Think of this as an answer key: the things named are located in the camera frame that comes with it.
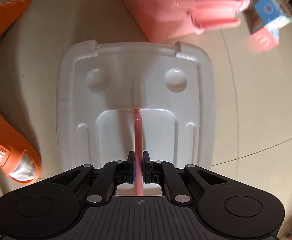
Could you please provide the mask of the pink plastic storage bin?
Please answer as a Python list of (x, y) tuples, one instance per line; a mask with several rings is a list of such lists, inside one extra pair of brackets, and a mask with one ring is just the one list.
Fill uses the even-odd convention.
[(250, 0), (122, 0), (150, 42), (234, 28)]

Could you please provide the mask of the pink dotted cube box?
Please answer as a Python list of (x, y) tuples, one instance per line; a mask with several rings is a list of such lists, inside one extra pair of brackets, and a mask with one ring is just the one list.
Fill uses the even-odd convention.
[(279, 45), (279, 30), (262, 27), (250, 36), (252, 50), (263, 53)]

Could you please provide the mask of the blue cube box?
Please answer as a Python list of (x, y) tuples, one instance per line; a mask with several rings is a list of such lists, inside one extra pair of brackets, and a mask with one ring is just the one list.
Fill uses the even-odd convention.
[(290, 22), (290, 18), (275, 0), (259, 0), (254, 9), (268, 30), (279, 30)]

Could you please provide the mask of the white lid with pink handle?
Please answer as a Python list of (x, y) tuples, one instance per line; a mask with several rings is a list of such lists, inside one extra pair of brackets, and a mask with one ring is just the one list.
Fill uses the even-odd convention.
[(177, 42), (77, 43), (59, 63), (57, 140), (64, 171), (101, 168), (135, 148), (177, 168), (211, 168), (215, 139), (213, 66), (201, 48)]

